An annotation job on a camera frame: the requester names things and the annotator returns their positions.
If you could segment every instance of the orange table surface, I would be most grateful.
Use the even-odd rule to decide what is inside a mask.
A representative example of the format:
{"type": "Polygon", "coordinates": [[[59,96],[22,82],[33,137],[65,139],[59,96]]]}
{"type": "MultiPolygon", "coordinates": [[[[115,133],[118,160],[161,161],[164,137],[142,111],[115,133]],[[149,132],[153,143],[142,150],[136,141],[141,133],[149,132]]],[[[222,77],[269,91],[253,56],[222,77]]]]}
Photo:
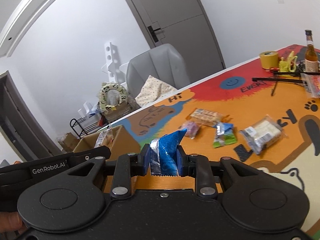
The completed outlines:
{"type": "MultiPolygon", "coordinates": [[[[292,50],[298,54],[298,60],[304,58],[304,47],[300,45],[281,49],[279,55],[288,55],[292,50]]],[[[196,138],[183,138],[181,145],[185,152],[205,155],[211,161],[230,156],[300,187],[310,200],[310,211],[302,230],[319,239],[320,100],[309,98],[304,88],[296,84],[279,83],[271,96],[274,82],[252,82],[252,77],[269,76],[271,74],[261,68],[257,58],[179,90],[176,95],[120,120],[116,125],[123,125],[143,146],[153,138],[176,131],[195,108],[228,115],[229,122],[235,125],[237,143],[213,148],[215,129],[202,126],[196,138]],[[256,155],[238,131],[266,115],[283,127],[286,136],[263,154],[256,155]]],[[[194,188],[194,182],[189,177],[151,176],[149,171],[147,176],[137,178],[136,188],[194,188]]]]}

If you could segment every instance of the door frame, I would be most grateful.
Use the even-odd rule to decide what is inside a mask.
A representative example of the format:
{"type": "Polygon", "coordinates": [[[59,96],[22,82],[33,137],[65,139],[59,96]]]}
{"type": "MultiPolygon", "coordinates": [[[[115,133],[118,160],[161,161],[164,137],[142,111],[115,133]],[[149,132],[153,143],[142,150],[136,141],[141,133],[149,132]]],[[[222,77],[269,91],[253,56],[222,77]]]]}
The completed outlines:
{"type": "MultiPolygon", "coordinates": [[[[42,129],[42,127],[39,125],[33,114],[30,112],[29,108],[23,101],[17,87],[15,86],[13,79],[9,73],[9,71],[6,71],[3,74],[0,74],[0,85],[4,87],[5,90],[8,91],[9,96],[11,97],[12,103],[15,107],[17,107],[18,112],[20,113],[20,116],[28,127],[30,128],[31,134],[48,150],[47,153],[41,153],[40,155],[37,153],[34,153],[38,158],[43,157],[50,157],[53,155],[61,154],[60,149],[58,146],[50,139],[50,137],[47,135],[47,133],[42,129]]],[[[3,135],[7,141],[10,141],[8,136],[5,135],[3,129],[0,130],[0,132],[3,132],[3,135]]]]}
{"type": "Polygon", "coordinates": [[[7,141],[7,143],[10,145],[10,147],[13,149],[13,151],[16,153],[16,155],[19,156],[19,158],[25,162],[26,159],[24,156],[22,156],[22,154],[16,149],[16,147],[14,146],[14,144],[12,143],[12,141],[10,141],[9,137],[7,136],[7,134],[4,132],[4,130],[2,129],[2,127],[0,126],[0,133],[2,134],[2,136],[4,137],[4,139],[7,141]]]}
{"type": "MultiPolygon", "coordinates": [[[[142,18],[140,16],[136,6],[134,5],[133,1],[132,0],[126,0],[126,2],[127,2],[128,6],[129,6],[130,10],[132,11],[132,14],[133,14],[134,18],[136,19],[136,21],[137,21],[137,23],[138,23],[138,25],[139,25],[144,37],[146,38],[147,43],[149,44],[150,48],[151,49],[154,48],[155,44],[154,44],[154,41],[153,41],[153,39],[151,37],[151,34],[150,34],[148,28],[143,23],[143,20],[142,20],[142,18]]],[[[214,43],[216,44],[217,51],[218,51],[218,54],[219,54],[219,57],[220,57],[220,60],[221,60],[221,63],[222,63],[222,67],[223,67],[223,69],[226,69],[226,65],[224,64],[224,59],[223,59],[223,56],[222,56],[222,53],[221,53],[221,50],[220,50],[220,46],[218,44],[218,40],[216,38],[216,35],[214,34],[214,31],[213,31],[213,28],[211,26],[210,20],[209,20],[209,18],[207,16],[207,13],[204,10],[204,7],[203,7],[203,5],[201,3],[201,0],[197,0],[197,2],[198,2],[199,6],[200,6],[200,8],[201,8],[201,10],[202,10],[202,12],[204,14],[204,18],[205,18],[205,20],[206,20],[206,22],[208,24],[208,27],[209,27],[210,32],[212,34],[214,43]]]]}

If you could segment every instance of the paw print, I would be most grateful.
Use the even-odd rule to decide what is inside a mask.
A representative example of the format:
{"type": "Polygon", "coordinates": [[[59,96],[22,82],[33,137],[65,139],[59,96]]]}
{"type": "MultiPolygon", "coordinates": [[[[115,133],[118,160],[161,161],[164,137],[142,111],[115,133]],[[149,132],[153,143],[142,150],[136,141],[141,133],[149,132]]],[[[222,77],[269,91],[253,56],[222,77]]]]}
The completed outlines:
{"type": "Polygon", "coordinates": [[[316,101],[312,100],[312,103],[309,101],[307,104],[304,105],[304,108],[309,110],[311,109],[312,112],[318,111],[318,106],[314,104],[316,101]]]}

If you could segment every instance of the yellow toy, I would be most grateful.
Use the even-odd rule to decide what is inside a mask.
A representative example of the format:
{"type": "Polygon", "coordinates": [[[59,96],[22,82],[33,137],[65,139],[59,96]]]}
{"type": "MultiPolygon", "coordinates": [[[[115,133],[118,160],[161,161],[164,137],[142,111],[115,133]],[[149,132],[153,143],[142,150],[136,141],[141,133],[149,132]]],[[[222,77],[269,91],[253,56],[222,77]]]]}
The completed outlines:
{"type": "Polygon", "coordinates": [[[297,58],[298,56],[294,56],[294,51],[291,51],[289,56],[287,57],[287,60],[284,61],[284,57],[281,57],[281,60],[279,61],[279,72],[295,72],[297,69],[297,58]]]}

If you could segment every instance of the door handle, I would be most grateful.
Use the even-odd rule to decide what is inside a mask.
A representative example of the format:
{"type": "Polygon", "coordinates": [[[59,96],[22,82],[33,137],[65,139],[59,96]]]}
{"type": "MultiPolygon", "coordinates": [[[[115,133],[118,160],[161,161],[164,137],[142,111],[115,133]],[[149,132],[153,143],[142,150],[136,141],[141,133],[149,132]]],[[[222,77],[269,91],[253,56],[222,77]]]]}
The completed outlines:
{"type": "Polygon", "coordinates": [[[153,41],[154,41],[154,42],[158,42],[159,39],[158,39],[157,35],[155,34],[155,32],[161,30],[161,28],[157,28],[157,29],[154,30],[154,29],[152,28],[152,26],[150,25],[150,26],[148,26],[148,30],[149,30],[152,38],[153,38],[153,41]]]}

